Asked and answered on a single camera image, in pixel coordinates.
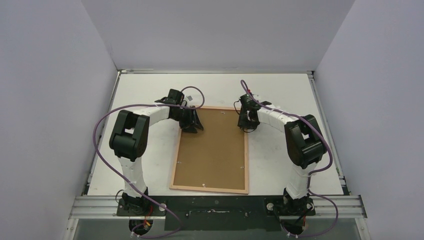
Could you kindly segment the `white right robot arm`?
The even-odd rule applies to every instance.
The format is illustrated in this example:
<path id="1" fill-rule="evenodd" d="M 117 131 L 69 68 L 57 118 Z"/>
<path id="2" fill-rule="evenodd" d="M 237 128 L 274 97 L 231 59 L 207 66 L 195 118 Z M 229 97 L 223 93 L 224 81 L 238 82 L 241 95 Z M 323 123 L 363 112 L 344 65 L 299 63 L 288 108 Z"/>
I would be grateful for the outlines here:
<path id="1" fill-rule="evenodd" d="M 268 101 L 255 102 L 247 93 L 239 98 L 239 102 L 237 125 L 242 131 L 250 133 L 260 124 L 266 124 L 285 136 L 292 168 L 282 199 L 274 204 L 273 209 L 285 216 L 312 214 L 310 173 L 327 153 L 316 118 L 310 114 L 301 118 L 289 116 Z"/>

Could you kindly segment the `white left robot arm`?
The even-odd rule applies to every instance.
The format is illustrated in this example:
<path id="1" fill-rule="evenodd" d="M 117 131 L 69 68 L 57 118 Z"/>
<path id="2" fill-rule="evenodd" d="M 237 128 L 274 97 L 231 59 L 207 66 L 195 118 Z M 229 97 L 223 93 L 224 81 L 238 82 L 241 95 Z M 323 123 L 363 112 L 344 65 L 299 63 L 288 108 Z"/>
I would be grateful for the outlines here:
<path id="1" fill-rule="evenodd" d="M 120 110 L 109 139 L 109 147 L 118 158 L 124 179 L 123 208 L 136 215 L 150 210 L 148 187 L 143 177 L 142 156 L 148 145 L 149 129 L 164 121 L 178 122 L 182 132 L 197 134 L 204 130 L 195 106 L 181 90 L 170 89 L 168 95 L 139 112 Z"/>

